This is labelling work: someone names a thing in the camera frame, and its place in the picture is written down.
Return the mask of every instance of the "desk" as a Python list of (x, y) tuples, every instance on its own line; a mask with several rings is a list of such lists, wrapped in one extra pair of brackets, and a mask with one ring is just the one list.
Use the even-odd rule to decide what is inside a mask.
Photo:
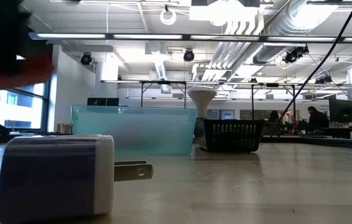
[(350, 139), (350, 133), (352, 133), (352, 128), (324, 128), (323, 131), (325, 132), (326, 136)]
[(154, 177), (115, 183), (112, 218), (52, 223), (352, 224), (352, 149), (261, 144), (257, 154), (132, 159), (153, 164)]

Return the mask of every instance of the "table surface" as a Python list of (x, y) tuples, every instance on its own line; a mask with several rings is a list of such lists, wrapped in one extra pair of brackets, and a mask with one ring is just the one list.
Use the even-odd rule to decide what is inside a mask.
[(352, 224), (352, 149), (264, 143), (250, 155), (139, 159), (154, 178), (115, 183), (111, 216), (56, 223)]

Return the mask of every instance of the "black cable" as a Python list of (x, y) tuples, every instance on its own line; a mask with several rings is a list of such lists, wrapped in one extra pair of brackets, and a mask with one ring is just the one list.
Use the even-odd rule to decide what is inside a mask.
[(296, 97), (299, 96), (300, 92), (303, 90), (303, 88), (305, 87), (305, 85), (308, 83), (308, 81), (313, 77), (314, 74), (317, 73), (318, 69), (320, 69), (320, 67), (325, 63), (325, 61), (328, 59), (328, 57), (332, 54), (333, 50), (335, 49), (336, 45), (338, 44), (339, 40), (342, 37), (342, 34), (344, 33), (346, 27), (348, 26), (350, 20), (352, 18), (352, 10), (345, 22), (345, 24), (343, 24), (342, 29), (340, 30), (338, 36), (336, 37), (334, 43), (332, 44), (330, 50), (328, 51), (328, 53), (325, 55), (325, 57), (323, 58), (323, 60), (320, 62), (320, 64), (317, 66), (317, 68), (315, 68), (315, 70), (308, 76), (308, 78), (305, 80), (305, 82), (303, 83), (303, 85), (300, 87), (300, 89), (298, 90), (298, 92), (296, 93), (296, 95), (292, 98), (291, 102), (288, 104), (288, 106), (286, 107), (286, 109), (284, 110), (284, 112), (282, 113), (281, 117), (279, 118), (276, 127), (273, 129), (273, 132), (271, 132), (270, 137), (273, 137), (277, 126), (280, 124), (280, 122), (282, 121), (282, 118), (285, 116), (286, 111), (288, 111), (288, 109), (290, 108), (290, 106), (295, 102)]

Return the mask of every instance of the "translucent plastic bin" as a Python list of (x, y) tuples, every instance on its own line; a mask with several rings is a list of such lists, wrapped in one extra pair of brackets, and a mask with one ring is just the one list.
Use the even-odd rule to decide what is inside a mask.
[(75, 135), (109, 134), (116, 154), (191, 153), (195, 109), (73, 106)]

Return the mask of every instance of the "monitor screen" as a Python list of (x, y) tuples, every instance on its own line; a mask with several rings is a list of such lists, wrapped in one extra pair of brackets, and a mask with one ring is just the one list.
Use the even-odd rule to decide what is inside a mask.
[(330, 121), (338, 123), (352, 123), (351, 100), (329, 100)]

